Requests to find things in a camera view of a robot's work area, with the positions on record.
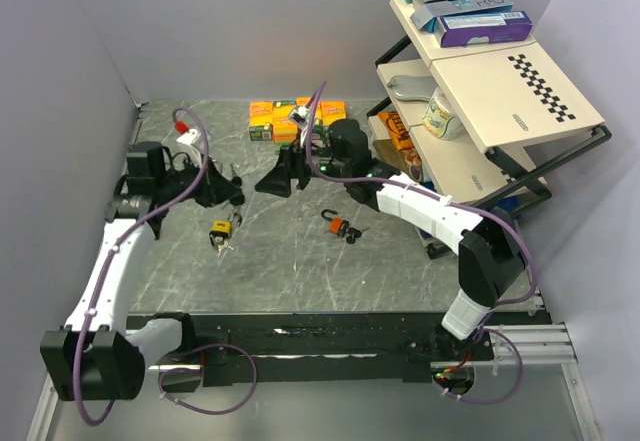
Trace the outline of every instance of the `purple box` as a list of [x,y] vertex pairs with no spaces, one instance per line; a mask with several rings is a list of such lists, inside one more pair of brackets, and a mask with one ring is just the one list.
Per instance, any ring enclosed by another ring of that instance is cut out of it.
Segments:
[[443,48],[470,44],[508,43],[529,36],[533,23],[524,11],[509,13],[443,16],[436,23],[435,36]]

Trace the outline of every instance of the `key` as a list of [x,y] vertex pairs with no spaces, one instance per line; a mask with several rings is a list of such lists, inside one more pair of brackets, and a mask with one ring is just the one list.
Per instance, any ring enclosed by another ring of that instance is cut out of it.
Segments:
[[236,169],[233,166],[233,163],[230,164],[231,166],[231,184],[241,187],[242,186],[242,178],[240,176],[238,176],[238,174],[236,173]]
[[229,241],[225,239],[221,244],[218,245],[218,257],[220,257],[222,251],[224,251],[225,249],[230,249],[231,251],[235,250],[234,247],[229,244]]

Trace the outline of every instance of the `orange padlock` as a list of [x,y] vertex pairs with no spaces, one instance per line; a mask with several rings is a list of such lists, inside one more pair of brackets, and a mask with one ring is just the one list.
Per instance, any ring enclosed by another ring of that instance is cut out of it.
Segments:
[[320,213],[320,216],[322,216],[324,219],[329,221],[330,233],[333,233],[336,236],[339,236],[340,238],[344,238],[350,226],[349,221],[345,221],[344,219],[340,219],[340,218],[332,218],[332,217],[329,217],[328,214],[335,215],[335,214],[338,214],[338,212],[334,211],[333,209],[324,209]]

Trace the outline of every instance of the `white shelf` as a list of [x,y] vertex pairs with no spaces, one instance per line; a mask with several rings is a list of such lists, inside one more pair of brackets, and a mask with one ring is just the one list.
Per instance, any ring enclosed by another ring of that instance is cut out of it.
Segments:
[[[441,48],[433,34],[413,25],[413,6],[404,0],[390,5],[481,152],[564,138],[604,123],[532,36],[516,43]],[[550,112],[550,102],[565,107],[565,115]]]
[[[394,99],[386,87],[389,80],[396,75],[429,76],[429,70],[422,60],[381,64],[377,71],[438,192],[450,194],[459,203],[469,203],[482,199],[507,184],[507,177],[485,158],[469,134],[464,133],[450,141],[437,139],[422,124],[426,102]],[[535,169],[524,149],[508,148],[505,151],[525,169]],[[521,188],[515,194],[528,192],[527,188]]]

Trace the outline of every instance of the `black metal base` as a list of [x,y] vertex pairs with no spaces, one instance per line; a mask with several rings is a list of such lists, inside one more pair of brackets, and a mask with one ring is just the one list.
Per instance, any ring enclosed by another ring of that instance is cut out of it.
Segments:
[[[431,382],[429,363],[493,359],[490,340],[456,343],[440,326],[444,313],[194,314],[197,344],[228,342],[254,356],[261,382],[402,379]],[[151,315],[130,315],[140,329]],[[551,324],[545,311],[499,312],[491,324]],[[196,356],[184,360],[200,364]],[[172,364],[164,360],[162,364]],[[204,386],[251,381],[249,363],[233,351],[207,354]]]

